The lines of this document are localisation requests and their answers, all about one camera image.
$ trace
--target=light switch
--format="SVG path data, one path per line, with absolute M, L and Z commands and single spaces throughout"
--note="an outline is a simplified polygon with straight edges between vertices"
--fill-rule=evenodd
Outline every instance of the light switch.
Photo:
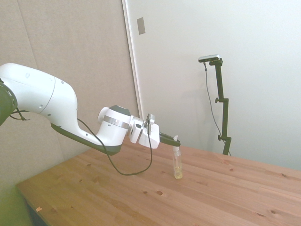
M 144 34 L 145 33 L 145 26 L 144 26 L 144 19 L 143 19 L 143 17 L 137 19 L 137 24 L 138 24 L 139 34 Z

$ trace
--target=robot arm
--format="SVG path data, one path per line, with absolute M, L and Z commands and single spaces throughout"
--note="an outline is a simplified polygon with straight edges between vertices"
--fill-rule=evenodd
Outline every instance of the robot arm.
M 103 146 L 78 125 L 77 98 L 73 88 L 50 74 L 17 64 L 0 66 L 0 125 L 18 107 L 46 117 L 57 132 L 105 153 Z M 114 155 L 121 149 L 125 135 L 132 143 L 149 147 L 146 125 L 150 125 L 150 143 L 157 148 L 160 143 L 159 126 L 154 116 L 144 121 L 131 116 L 120 106 L 103 108 L 98 116 L 101 124 L 96 136 L 102 140 L 107 154 Z

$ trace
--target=wall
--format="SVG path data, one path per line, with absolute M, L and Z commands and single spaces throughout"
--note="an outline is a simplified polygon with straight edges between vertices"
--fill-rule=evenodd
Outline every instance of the wall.
M 301 170 L 301 2 L 128 0 L 143 111 L 183 145 L 222 153 L 198 58 L 223 58 L 233 156 Z M 139 35 L 137 19 L 146 33 Z M 214 67 L 208 69 L 217 97 Z M 222 104 L 213 103 L 222 126 Z
M 138 116 L 121 1 L 0 1 L 0 65 L 45 71 L 75 90 L 78 116 L 98 131 L 105 106 Z M 0 127 L 0 225 L 31 225 L 15 184 L 87 149 L 58 133 L 47 119 L 8 118 Z

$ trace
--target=cable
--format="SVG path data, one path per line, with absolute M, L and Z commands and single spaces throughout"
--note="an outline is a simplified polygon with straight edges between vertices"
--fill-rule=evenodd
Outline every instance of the cable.
M 18 108 L 16 108 L 16 109 L 17 109 L 17 111 L 12 112 L 12 113 L 10 114 L 10 117 L 11 117 L 11 118 L 16 119 L 16 120 L 22 120 L 22 121 L 28 121 L 28 120 L 30 120 L 30 119 L 25 119 L 25 118 L 22 116 L 22 114 L 21 114 L 21 112 L 29 112 L 29 111 L 26 111 L 26 110 L 19 110 Z M 19 113 L 19 115 L 20 115 L 21 118 L 18 119 L 18 118 L 15 118 L 15 117 L 11 116 L 12 114 L 15 114 L 15 113 Z
M 110 162 L 111 162 L 111 164 L 112 164 L 112 166 L 114 167 L 114 169 L 118 172 L 118 173 L 120 173 L 121 175 L 123 175 L 123 176 L 132 176 L 132 175 L 137 175 L 137 174 L 140 174 L 140 173 L 143 173 L 143 172 L 145 172 L 146 170 L 148 170 L 150 167 L 151 167 L 151 164 L 152 164 L 152 148 L 151 148 L 151 139 L 150 139 L 150 130 L 149 130 L 149 126 L 150 126 L 150 121 L 148 120 L 148 122 L 147 122 L 147 134 L 148 134 L 148 138 L 149 138 L 149 143 L 150 143 L 150 164 L 149 164 L 149 166 L 146 168 L 146 169 L 144 169 L 144 170 L 142 170 L 142 171 L 140 171 L 140 172 L 137 172 L 137 173 L 130 173 L 130 174 L 126 174 L 126 173 L 122 173 L 122 172 L 120 172 L 118 169 L 117 169 L 117 167 L 114 165 L 114 163 L 112 162 L 112 160 L 111 160 L 111 158 L 110 158 L 110 156 L 108 155 L 108 152 L 107 152 L 107 149 L 106 149 L 106 147 L 105 147 L 105 145 L 104 145 L 104 143 L 93 133 L 93 131 L 89 128 L 89 126 L 87 126 L 87 124 L 85 124 L 82 120 L 80 120 L 80 119 L 77 119 L 78 121 L 80 121 L 81 123 L 83 123 L 84 125 L 85 125 L 85 127 L 93 134 L 93 136 L 103 145 L 103 148 L 104 148 L 104 151 L 105 151 L 105 153 L 106 153 L 106 155 L 108 156 L 108 158 L 109 158 L 109 160 L 110 160 Z
M 215 123 L 215 125 L 216 125 L 216 127 L 217 127 L 217 129 L 218 129 L 218 132 L 220 133 L 220 136 L 222 136 L 222 133 L 221 133 L 221 131 L 220 131 L 220 128 L 218 127 L 218 125 L 217 125 L 217 123 L 216 123 L 216 121 L 215 121 L 215 117 L 214 117 L 214 114 L 213 114 L 213 110 L 212 110 L 212 104 L 211 104 L 211 98 L 210 98 L 210 94 L 209 94 L 209 90 L 208 90 L 208 81 L 207 81 L 207 67 L 206 67 L 206 63 L 205 62 L 203 62 L 204 63 L 204 66 L 205 66 L 205 73 L 206 73 L 206 88 L 207 88 L 207 93 L 208 93 L 208 97 L 209 97 L 209 103 L 210 103 L 210 109 L 211 109 L 211 114 L 212 114 L 212 117 L 213 117 L 213 120 L 214 120 L 214 123 Z

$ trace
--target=wooden table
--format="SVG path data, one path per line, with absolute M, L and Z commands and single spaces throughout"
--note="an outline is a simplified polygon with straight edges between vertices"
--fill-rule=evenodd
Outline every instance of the wooden table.
M 301 171 L 181 146 L 183 178 L 173 176 L 172 147 L 153 164 L 122 176 L 107 156 L 88 150 L 17 185 L 52 226 L 301 226 Z M 112 159 L 142 170 L 150 150 L 125 140 Z

